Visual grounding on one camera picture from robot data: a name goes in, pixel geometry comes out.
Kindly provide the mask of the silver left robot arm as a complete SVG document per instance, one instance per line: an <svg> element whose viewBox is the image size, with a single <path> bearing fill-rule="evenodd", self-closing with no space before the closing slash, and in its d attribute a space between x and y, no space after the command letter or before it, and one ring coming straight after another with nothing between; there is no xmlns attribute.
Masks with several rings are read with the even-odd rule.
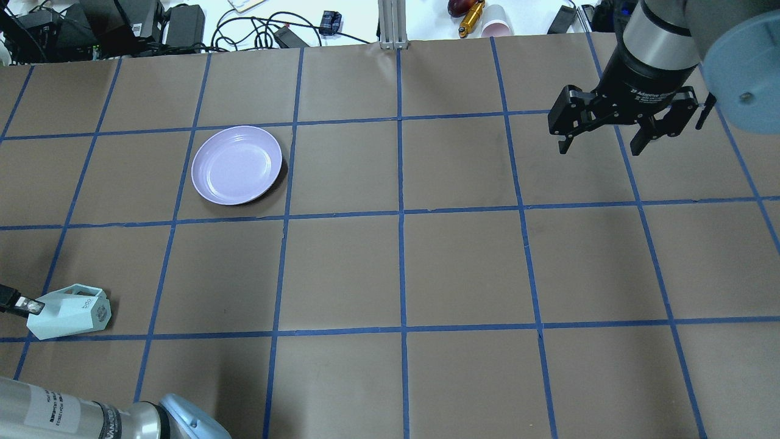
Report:
<svg viewBox="0 0 780 439"><path fill-rule="evenodd" d="M112 317L106 292L73 284L39 298L2 286L2 312L21 316L42 340L104 330ZM2 378L3 438L229 438L205 411L177 394L125 410Z"/></svg>

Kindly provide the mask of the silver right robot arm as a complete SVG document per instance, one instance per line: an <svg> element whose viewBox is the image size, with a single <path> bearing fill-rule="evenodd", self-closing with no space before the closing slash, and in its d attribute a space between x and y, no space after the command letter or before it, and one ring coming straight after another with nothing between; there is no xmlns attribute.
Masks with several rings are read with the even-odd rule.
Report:
<svg viewBox="0 0 780 439"><path fill-rule="evenodd" d="M708 96L701 128L718 105L741 130L778 134L777 1L640 1L593 91L566 85L548 114L558 150L604 125L637 125L634 156L675 137L698 105L686 81L696 67Z"/></svg>

